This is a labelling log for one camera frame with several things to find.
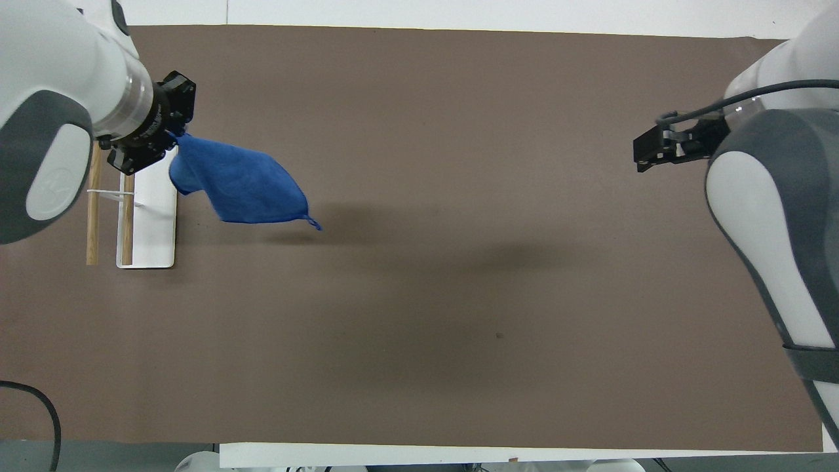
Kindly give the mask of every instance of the white wall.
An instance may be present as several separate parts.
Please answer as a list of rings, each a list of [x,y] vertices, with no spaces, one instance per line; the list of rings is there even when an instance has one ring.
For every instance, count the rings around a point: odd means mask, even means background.
[[[833,0],[121,0],[129,24],[288,24],[788,39]]]

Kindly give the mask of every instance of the white stand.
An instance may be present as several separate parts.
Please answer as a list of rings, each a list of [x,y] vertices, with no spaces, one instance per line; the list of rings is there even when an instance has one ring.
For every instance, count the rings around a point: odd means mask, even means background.
[[[134,176],[134,222],[132,264],[122,263],[125,175],[120,175],[117,267],[120,269],[165,269],[175,264],[175,219],[178,192],[169,179],[169,164],[178,148]]]

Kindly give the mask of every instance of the blue towel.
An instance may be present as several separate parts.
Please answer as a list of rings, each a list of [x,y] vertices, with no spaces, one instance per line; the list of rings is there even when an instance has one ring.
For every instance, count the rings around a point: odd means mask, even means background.
[[[169,178],[183,195],[203,190],[222,221],[280,223],[309,216],[306,196],[283,166],[265,153],[188,134],[178,139]]]

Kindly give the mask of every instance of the black cable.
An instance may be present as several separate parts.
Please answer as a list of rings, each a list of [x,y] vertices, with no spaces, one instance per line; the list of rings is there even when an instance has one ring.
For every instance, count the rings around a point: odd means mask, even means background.
[[[733,105],[737,102],[742,102],[743,100],[748,100],[749,98],[754,98],[758,95],[766,95],[767,93],[775,93],[775,92],[782,92],[784,90],[792,90],[795,88],[839,88],[839,81],[832,81],[827,79],[814,79],[814,80],[804,80],[804,81],[788,81],[788,82],[781,82],[773,85],[767,85],[766,87],[758,87],[753,90],[749,90],[743,93],[738,93],[737,95],[731,96],[729,98],[723,98],[717,102],[708,105],[707,107],[700,108],[690,113],[679,114],[678,112],[670,112],[665,113],[658,117],[655,122],[661,126],[668,126],[671,124],[681,123],[683,121],[687,121],[693,118],[699,118],[702,115],[715,112],[717,110],[722,110],[724,107],[729,105]]]
[[[664,470],[664,472],[673,472],[673,470],[670,470],[670,467],[667,467],[667,464],[665,464],[662,459],[653,459],[653,460],[655,461],[656,464],[659,465],[659,467],[661,469]]]
[[[53,422],[53,457],[50,462],[50,472],[55,472],[55,470],[58,469],[58,458],[61,454],[61,422],[58,419],[58,412],[55,410],[55,406],[53,406],[52,401],[50,401],[47,395],[44,395],[42,391],[30,385],[19,384],[18,382],[11,382],[8,380],[0,380],[0,387],[31,393],[41,400],[41,403],[47,407],[47,412],[50,412],[50,418]]]

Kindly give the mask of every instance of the brown table surface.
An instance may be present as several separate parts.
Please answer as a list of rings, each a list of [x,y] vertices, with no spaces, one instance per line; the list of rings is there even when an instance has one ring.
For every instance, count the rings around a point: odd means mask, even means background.
[[[172,270],[85,267],[83,199],[0,248],[0,376],[68,439],[820,450],[706,165],[638,175],[659,113],[777,42],[143,27],[191,132],[273,155],[324,226],[180,199]],[[106,183],[116,185],[115,172]],[[0,436],[48,438],[3,392]]]

